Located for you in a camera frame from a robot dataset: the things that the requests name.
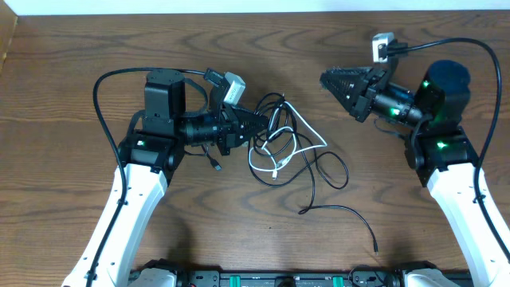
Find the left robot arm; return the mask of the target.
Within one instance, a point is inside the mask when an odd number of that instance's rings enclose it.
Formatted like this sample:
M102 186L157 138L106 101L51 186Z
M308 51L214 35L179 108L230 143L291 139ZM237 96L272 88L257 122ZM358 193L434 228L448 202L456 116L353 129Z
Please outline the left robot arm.
M207 92L186 69L144 67L144 108L115 143L111 193L99 222L65 286L183 286L178 270L159 261L138 273L133 262L153 211L170 185L187 146L218 147L228 155L268 125L267 116L239 105L245 82L233 73L207 69Z

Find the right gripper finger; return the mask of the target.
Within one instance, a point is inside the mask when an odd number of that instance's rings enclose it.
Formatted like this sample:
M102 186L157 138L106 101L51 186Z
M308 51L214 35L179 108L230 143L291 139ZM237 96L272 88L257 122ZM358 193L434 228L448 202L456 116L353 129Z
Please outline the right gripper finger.
M350 114L367 114L368 71L325 71L320 83Z
M327 69L324 73L329 76L361 77L362 75L368 74L372 69L373 69L372 67L354 67L354 68L334 67Z

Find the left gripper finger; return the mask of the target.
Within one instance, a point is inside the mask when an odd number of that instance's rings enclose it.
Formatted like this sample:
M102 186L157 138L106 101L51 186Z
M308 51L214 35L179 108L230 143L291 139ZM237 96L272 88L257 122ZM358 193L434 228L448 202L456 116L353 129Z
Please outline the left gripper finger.
M269 123L267 116L258 115L245 108L235 108L234 115L237 117L237 126L234 129L237 134L258 134L263 132Z
M240 146L247 147L250 143L256 142L261 137L262 133L262 130L241 130L241 133L238 135Z

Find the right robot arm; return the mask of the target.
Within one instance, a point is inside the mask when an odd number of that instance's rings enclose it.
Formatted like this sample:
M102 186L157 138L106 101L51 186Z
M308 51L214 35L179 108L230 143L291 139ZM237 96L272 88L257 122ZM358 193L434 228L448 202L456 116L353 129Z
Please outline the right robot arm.
M509 284L509 228L481 169L482 158L460 126L470 99L469 71L434 62L417 92L390 82L390 70L332 68L320 83L357 121L376 114L411 128L405 157L446 216L475 286Z

